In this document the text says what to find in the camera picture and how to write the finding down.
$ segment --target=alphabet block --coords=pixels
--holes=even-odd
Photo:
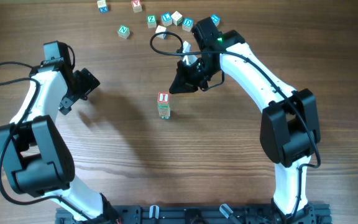
[[[132,0],[131,3],[135,13],[142,12],[142,4],[140,3],[140,0]]]
[[[107,7],[107,4],[106,4],[106,0],[99,0],[98,7],[99,7],[100,13],[106,13],[109,11],[109,8]]]
[[[172,14],[172,21],[176,26],[179,26],[182,20],[183,20],[183,16],[178,11]]]
[[[131,34],[131,32],[129,31],[129,28],[126,26],[121,25],[118,29],[118,36],[127,39],[129,37],[129,34]]]
[[[161,20],[162,20],[162,24],[166,27],[172,25],[172,17],[169,12],[162,14]]]
[[[155,19],[155,15],[147,16],[147,26],[149,28],[156,28],[157,27],[157,20]]]
[[[181,26],[183,30],[190,32],[191,28],[193,27],[193,20],[189,18],[185,18]]]
[[[163,26],[158,26],[157,29],[155,30],[155,33],[159,33],[159,32],[165,32],[167,30],[166,27]],[[161,39],[165,39],[166,34],[160,34],[157,37],[160,37]]]
[[[158,93],[157,108],[161,119],[169,119],[171,109],[169,107],[169,93]]]
[[[218,26],[218,25],[219,25],[219,22],[221,21],[221,18],[219,18],[219,16],[217,16],[217,15],[215,15],[215,14],[213,14],[213,15],[211,16],[211,19],[212,19],[212,21],[214,22],[215,26]]]

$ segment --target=letter i block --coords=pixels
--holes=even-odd
[[[172,21],[176,26],[179,26],[182,20],[183,20],[183,16],[178,11],[172,14]]]
[[[128,38],[129,34],[131,34],[131,32],[129,31],[129,28],[126,26],[121,25],[120,28],[118,29],[118,36],[124,39]]]
[[[158,93],[157,104],[158,113],[160,114],[161,119],[169,119],[171,116],[169,93]]]
[[[185,18],[181,27],[183,30],[190,32],[191,28],[193,27],[193,20],[189,18]]]
[[[135,13],[142,12],[142,4],[140,3],[140,0],[132,0],[132,8]]]
[[[166,27],[163,26],[158,26],[157,29],[155,30],[155,33],[159,33],[159,32],[165,32],[167,30]],[[160,37],[161,39],[165,39],[166,34],[160,34],[157,37]]]
[[[157,20],[155,19],[155,16],[147,16],[147,26],[149,28],[156,28],[157,27]]]
[[[171,17],[171,14],[169,12],[163,14],[161,16],[161,20],[162,20],[162,24],[164,26],[172,25],[172,17]]]
[[[99,7],[100,13],[106,13],[109,11],[109,8],[107,8],[106,0],[99,0],[98,7]]]
[[[219,25],[219,22],[221,21],[221,18],[219,18],[219,16],[217,16],[217,15],[215,15],[215,14],[213,14],[213,15],[211,16],[211,19],[212,19],[212,21],[214,22],[215,26],[218,26],[218,25]]]

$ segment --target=toy block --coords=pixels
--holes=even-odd
[[[191,28],[193,27],[193,20],[189,18],[185,18],[181,27],[183,30],[190,32]]]
[[[171,109],[169,107],[169,93],[158,93],[157,108],[161,119],[169,119]]]
[[[178,11],[176,11],[172,14],[172,22],[176,26],[179,26],[179,24],[182,22],[182,20],[183,20],[183,16]]]
[[[166,27],[158,25],[157,29],[155,30],[155,33],[165,32],[166,30],[167,30]],[[161,39],[165,39],[165,36],[166,36],[166,34],[160,34],[157,37],[160,37]]]
[[[170,26],[172,25],[172,17],[171,17],[171,14],[169,12],[163,14],[161,16],[161,20],[162,20],[162,24],[164,26]]]
[[[156,28],[157,27],[157,20],[155,19],[155,15],[147,16],[147,26],[149,28]]]
[[[135,13],[142,12],[142,4],[140,3],[140,0],[132,0],[131,3]]]
[[[131,32],[129,31],[129,28],[126,26],[121,25],[118,29],[118,36],[126,39],[129,37],[129,34],[131,34]]]
[[[100,13],[106,13],[109,11],[109,8],[107,7],[107,4],[106,4],[106,0],[99,0],[98,7],[99,7]]]
[[[213,14],[213,15],[211,16],[211,19],[212,19],[212,21],[214,22],[215,26],[218,26],[218,25],[219,25],[219,22],[221,21],[221,18],[219,18],[219,16],[217,16],[217,15],[215,15],[215,14]]]

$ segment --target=black bracket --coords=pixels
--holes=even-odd
[[[0,155],[5,140],[15,124],[0,127]],[[39,154],[23,157],[29,146],[39,147]],[[12,189],[17,194],[43,196],[46,191],[68,189],[74,179],[74,160],[49,115],[23,123],[9,143],[3,166]]]
[[[71,111],[71,106],[77,100],[87,100],[88,94],[100,85],[99,80],[96,79],[95,76],[93,76],[86,68],[81,71],[75,71],[74,77],[77,83],[76,91],[71,93],[68,91],[60,102],[59,111],[64,115]]]
[[[308,89],[294,91],[289,100],[296,106],[305,121],[315,143],[320,142],[320,128],[316,98]],[[260,143],[267,157],[274,163],[290,167],[293,161],[314,153],[309,137],[300,123],[300,118],[287,121],[287,115],[294,113],[285,103],[271,102],[262,111]]]

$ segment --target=wooden block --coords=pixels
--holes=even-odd
[[[142,12],[142,3],[140,3],[140,0],[132,0],[131,3],[135,13]]]
[[[155,15],[147,16],[147,26],[149,28],[156,28],[157,27],[157,20]]]
[[[162,14],[161,20],[162,20],[162,24],[166,27],[172,25],[172,17],[169,12]]]
[[[217,16],[217,15],[215,15],[215,14],[213,14],[213,15],[211,16],[211,19],[212,19],[212,21],[214,22],[215,26],[218,26],[218,25],[219,25],[219,22],[221,21],[221,18],[219,18],[219,16]]]
[[[172,22],[176,26],[179,26],[179,24],[182,22],[182,20],[183,20],[183,16],[178,11],[176,11],[172,14]]]
[[[106,4],[106,0],[99,0],[98,7],[99,7],[100,13],[106,13],[109,11],[109,8],[107,7],[107,4]]]
[[[127,39],[129,37],[129,34],[131,34],[131,32],[129,31],[129,28],[126,26],[121,25],[118,29],[118,36]]]
[[[193,27],[193,20],[189,18],[185,18],[181,27],[183,30],[190,32],[191,28]]]
[[[169,93],[158,93],[157,108],[162,119],[170,118],[171,109],[169,107]]]
[[[155,30],[155,33],[159,33],[159,32],[165,32],[167,30],[166,27],[163,26],[158,26],[157,29]],[[165,39],[166,34],[160,34],[157,37],[160,37],[161,39]]]

